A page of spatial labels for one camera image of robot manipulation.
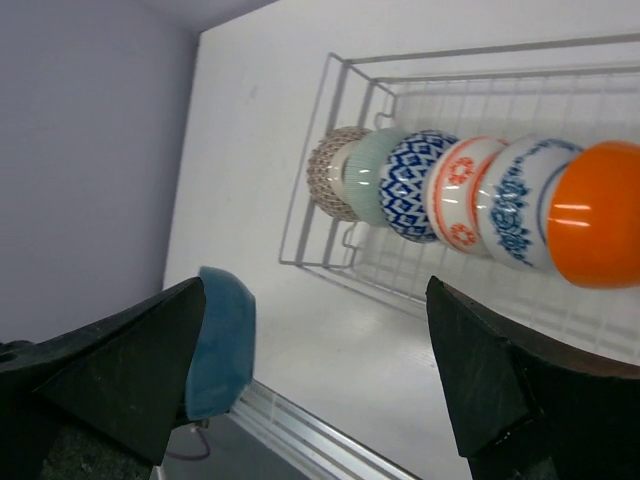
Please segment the orange floral bowl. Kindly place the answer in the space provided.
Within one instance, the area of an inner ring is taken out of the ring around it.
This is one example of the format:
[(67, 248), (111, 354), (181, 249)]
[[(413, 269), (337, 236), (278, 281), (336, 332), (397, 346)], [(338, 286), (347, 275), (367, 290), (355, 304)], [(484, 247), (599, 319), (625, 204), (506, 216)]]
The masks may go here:
[(426, 186), (426, 210), (437, 238), (447, 247), (481, 257), (489, 254), (478, 227), (477, 193), (487, 169), (507, 145), (492, 136), (466, 138), (435, 164)]

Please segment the orange rimmed bowl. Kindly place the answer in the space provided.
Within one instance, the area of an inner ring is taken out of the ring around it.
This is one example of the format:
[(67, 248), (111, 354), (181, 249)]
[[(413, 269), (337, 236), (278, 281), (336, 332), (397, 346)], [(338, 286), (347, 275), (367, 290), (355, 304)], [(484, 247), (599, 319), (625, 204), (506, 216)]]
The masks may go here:
[(639, 285), (639, 146), (605, 141), (567, 167), (552, 195), (548, 245), (558, 272), (592, 289)]

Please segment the brown patterned bowl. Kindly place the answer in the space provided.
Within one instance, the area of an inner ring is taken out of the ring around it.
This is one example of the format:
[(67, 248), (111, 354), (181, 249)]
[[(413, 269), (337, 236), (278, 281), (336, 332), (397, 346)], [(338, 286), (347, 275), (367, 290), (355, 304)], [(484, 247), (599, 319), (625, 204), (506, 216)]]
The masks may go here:
[(307, 162), (306, 181), (315, 204), (332, 218), (358, 221), (346, 199), (344, 169), (355, 146), (369, 129), (347, 126), (329, 132), (313, 150)]

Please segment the blue zigzag bowl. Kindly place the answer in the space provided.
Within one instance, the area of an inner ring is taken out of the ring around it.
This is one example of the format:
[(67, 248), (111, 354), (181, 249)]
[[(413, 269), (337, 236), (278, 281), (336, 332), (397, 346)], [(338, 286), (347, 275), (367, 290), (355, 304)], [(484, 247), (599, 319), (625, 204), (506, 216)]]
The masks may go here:
[(442, 130), (422, 130), (402, 139), (380, 173), (379, 204), (388, 226), (416, 243), (437, 241), (426, 211), (426, 185), (435, 164), (459, 138)]

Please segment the solid teal blue bowl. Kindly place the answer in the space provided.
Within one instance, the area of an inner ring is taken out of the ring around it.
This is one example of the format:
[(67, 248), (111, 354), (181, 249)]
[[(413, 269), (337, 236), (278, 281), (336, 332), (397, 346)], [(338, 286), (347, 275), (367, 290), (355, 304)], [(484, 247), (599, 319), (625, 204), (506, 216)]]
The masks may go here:
[(203, 266), (206, 305), (187, 375), (186, 418), (202, 421), (228, 412), (253, 380), (256, 300), (235, 275)]

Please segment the teal dashed bowl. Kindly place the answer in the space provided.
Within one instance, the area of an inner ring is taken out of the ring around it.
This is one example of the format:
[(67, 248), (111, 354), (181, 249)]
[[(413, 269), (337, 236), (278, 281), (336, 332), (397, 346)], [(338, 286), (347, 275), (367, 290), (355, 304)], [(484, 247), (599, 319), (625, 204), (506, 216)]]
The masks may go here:
[(371, 131), (349, 155), (344, 168), (346, 202), (360, 221), (374, 227), (386, 225), (379, 204), (380, 172), (394, 148), (408, 135), (398, 128)]

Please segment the blue floral bowl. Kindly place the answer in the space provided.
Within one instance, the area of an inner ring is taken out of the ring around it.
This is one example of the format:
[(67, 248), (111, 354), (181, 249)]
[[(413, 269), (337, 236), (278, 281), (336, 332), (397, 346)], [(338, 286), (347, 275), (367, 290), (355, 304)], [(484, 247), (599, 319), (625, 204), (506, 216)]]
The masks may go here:
[(526, 136), (498, 153), (476, 196), (480, 234), (494, 260), (523, 271), (555, 270), (546, 226), (551, 197), (582, 152), (567, 140)]

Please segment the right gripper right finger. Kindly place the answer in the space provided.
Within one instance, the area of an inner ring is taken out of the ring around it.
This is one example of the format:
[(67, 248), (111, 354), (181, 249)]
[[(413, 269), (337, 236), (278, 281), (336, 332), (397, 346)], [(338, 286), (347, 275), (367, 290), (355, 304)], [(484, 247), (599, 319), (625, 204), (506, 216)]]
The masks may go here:
[(638, 478), (638, 366), (555, 340), (437, 277), (426, 311), (473, 478)]

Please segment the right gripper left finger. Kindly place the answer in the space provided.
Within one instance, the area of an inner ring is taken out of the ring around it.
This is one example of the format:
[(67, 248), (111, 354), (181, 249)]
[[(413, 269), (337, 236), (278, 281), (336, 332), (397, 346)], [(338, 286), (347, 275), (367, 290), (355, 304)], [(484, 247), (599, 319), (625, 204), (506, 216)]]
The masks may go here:
[(193, 277), (55, 338), (2, 343), (2, 478), (149, 478), (186, 420), (204, 310)]

